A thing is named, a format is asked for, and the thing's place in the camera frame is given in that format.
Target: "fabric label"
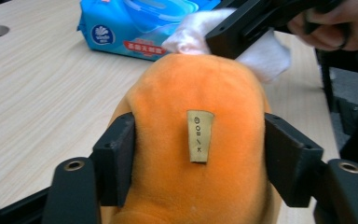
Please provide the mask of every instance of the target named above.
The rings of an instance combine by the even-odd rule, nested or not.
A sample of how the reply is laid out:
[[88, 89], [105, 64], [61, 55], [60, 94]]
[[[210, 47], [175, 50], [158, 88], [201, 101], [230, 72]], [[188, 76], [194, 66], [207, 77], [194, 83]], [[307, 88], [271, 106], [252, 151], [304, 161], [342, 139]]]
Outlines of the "fabric label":
[[202, 110], [187, 111], [188, 148], [191, 162], [207, 162], [214, 114]]

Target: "blue package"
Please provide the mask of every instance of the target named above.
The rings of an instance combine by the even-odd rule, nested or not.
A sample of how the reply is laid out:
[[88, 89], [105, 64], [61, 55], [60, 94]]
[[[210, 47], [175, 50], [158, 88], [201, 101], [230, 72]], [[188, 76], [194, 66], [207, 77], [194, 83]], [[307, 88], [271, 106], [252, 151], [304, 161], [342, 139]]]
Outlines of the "blue package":
[[90, 49], [155, 61], [182, 19], [220, 0], [81, 0], [80, 30]]

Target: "orange plush toy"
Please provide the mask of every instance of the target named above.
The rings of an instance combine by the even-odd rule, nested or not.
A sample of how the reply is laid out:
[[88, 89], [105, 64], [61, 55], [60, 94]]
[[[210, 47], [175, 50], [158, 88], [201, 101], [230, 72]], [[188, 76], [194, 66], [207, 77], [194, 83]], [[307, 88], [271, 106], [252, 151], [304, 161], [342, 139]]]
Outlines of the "orange plush toy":
[[274, 223], [280, 199], [268, 181], [264, 113], [247, 67], [213, 55], [170, 54], [121, 100], [136, 149], [125, 205], [105, 223]]

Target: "hand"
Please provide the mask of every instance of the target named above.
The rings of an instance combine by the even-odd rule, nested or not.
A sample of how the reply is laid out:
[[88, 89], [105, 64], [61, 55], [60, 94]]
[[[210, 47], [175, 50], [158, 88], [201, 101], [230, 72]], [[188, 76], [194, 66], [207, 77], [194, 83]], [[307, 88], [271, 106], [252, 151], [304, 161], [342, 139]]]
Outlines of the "hand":
[[[312, 34], [304, 33], [304, 17], [307, 21], [319, 23], [321, 26]], [[350, 23], [350, 36], [344, 50], [358, 50], [358, 0], [343, 0], [343, 2], [326, 14], [320, 14], [310, 9], [293, 18], [287, 24], [289, 30], [298, 35], [307, 44], [317, 49], [337, 50], [345, 42], [345, 35], [335, 24]]]

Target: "wooden table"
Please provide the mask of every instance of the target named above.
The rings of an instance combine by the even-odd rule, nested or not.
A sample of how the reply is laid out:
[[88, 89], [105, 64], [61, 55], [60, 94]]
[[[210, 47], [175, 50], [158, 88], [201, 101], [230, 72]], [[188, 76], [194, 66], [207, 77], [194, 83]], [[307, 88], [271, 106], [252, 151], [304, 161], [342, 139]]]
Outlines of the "wooden table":
[[[0, 208], [50, 185], [55, 167], [88, 157], [132, 83], [151, 62], [88, 49], [76, 32], [78, 0], [0, 5]], [[337, 157], [311, 48], [280, 35], [291, 68], [265, 86], [273, 112]], [[279, 223], [313, 223], [312, 210], [282, 207]]]

